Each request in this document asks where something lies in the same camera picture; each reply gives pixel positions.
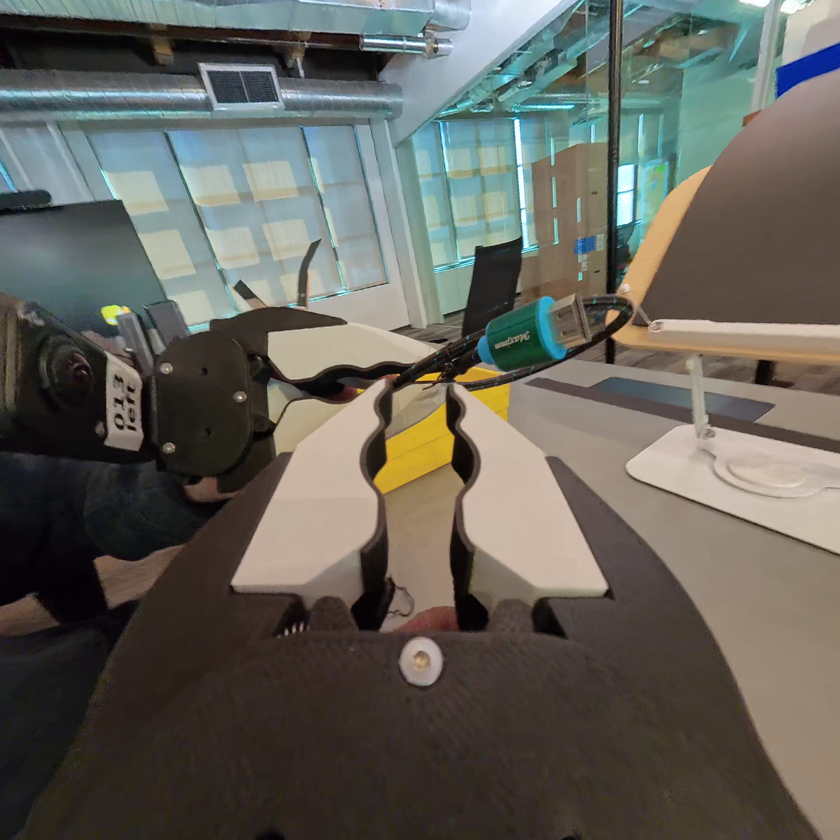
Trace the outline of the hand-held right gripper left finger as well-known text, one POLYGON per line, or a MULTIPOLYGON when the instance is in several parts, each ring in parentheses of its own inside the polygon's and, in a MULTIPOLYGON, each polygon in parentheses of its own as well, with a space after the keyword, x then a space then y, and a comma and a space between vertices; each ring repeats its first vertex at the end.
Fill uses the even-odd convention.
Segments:
POLYGON ((230 582, 239 594, 360 599, 380 588, 386 556, 384 464, 392 385, 375 382, 290 455, 230 582))

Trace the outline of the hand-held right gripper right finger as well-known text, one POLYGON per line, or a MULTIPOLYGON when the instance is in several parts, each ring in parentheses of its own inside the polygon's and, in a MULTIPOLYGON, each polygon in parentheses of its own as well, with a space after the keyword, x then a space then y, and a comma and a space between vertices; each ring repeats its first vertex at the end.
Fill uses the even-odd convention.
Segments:
POLYGON ((546 454, 464 386, 448 388, 455 599, 599 598, 608 584, 546 454))

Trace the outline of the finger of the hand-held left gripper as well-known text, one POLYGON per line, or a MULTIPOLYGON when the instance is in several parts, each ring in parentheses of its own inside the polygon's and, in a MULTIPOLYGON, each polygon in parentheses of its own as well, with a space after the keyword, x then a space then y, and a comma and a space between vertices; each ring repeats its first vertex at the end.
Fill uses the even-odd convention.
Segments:
POLYGON ((400 374, 434 353, 431 344, 358 323, 269 332, 276 378, 295 386, 400 374))
POLYGON ((268 384, 269 418, 274 422, 272 446, 275 455, 290 453, 312 432, 341 412, 359 393, 346 386, 340 394, 323 398, 291 384, 268 384))

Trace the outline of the yellow plastic bin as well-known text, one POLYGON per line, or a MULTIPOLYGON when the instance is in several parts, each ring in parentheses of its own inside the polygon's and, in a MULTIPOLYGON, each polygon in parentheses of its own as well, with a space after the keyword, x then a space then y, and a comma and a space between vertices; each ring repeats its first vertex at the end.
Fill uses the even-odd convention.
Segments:
POLYGON ((392 422, 385 441, 386 462, 374 479, 386 494, 451 461, 454 436, 448 429, 444 385, 426 374, 417 385, 399 391, 392 404, 392 422))

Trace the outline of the person's left hand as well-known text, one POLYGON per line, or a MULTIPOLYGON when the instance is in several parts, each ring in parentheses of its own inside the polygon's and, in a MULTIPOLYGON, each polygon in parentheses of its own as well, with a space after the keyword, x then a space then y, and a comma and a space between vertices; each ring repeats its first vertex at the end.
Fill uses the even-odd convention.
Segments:
POLYGON ((182 492, 190 502, 207 505, 226 501, 236 495, 236 491, 221 491, 215 476, 187 481, 182 484, 182 492))

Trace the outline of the black high-back office chair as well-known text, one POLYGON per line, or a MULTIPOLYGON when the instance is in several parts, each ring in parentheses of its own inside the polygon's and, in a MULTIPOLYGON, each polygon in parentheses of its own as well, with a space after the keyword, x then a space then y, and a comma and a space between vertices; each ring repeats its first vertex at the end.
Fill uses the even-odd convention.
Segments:
POLYGON ((489 322, 514 308, 522 268, 522 237, 477 246, 461 336, 483 332, 489 322))

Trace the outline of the large black screen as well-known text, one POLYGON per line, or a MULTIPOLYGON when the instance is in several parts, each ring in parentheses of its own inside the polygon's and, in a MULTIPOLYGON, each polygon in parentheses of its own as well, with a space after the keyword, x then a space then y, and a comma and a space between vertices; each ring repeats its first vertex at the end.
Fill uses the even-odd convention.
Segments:
POLYGON ((167 299, 119 200, 2 212, 1 292, 76 331, 105 336, 117 327, 103 308, 145 317, 148 306, 167 299))

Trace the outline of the stack of cardboard boxes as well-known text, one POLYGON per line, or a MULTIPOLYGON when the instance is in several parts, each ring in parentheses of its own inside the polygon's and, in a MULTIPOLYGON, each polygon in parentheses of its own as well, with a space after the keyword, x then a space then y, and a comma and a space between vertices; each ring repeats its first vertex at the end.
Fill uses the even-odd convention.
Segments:
POLYGON ((605 143, 578 143, 532 164, 537 252, 521 264, 522 302, 606 290, 605 143))

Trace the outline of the white air vent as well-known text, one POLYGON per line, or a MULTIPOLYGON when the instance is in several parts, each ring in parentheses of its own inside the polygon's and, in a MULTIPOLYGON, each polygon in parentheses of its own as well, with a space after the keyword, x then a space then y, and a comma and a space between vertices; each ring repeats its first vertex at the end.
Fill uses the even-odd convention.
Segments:
POLYGON ((284 111, 273 66, 200 63, 200 76, 214 111, 284 111))

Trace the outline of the round metal duct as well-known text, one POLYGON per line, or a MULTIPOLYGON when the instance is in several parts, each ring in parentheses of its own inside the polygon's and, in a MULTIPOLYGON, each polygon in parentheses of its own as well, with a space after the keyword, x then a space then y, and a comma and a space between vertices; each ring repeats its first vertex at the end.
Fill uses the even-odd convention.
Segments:
POLYGON ((266 112, 271 116, 349 114, 395 119, 403 92, 371 80, 279 78, 284 111, 214 111, 197 76, 73 70, 2 70, 1 110, 6 116, 66 113, 84 117, 148 114, 266 112))

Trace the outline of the black partition post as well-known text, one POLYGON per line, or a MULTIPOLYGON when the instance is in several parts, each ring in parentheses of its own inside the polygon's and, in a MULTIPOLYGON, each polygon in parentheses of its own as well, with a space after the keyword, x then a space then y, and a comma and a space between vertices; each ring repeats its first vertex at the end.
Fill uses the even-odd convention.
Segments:
POLYGON ((606 181, 606 279, 605 290, 614 295, 618 289, 618 167, 621 157, 621 114, 623 84, 624 1, 609 3, 609 38, 607 56, 607 181, 606 181))

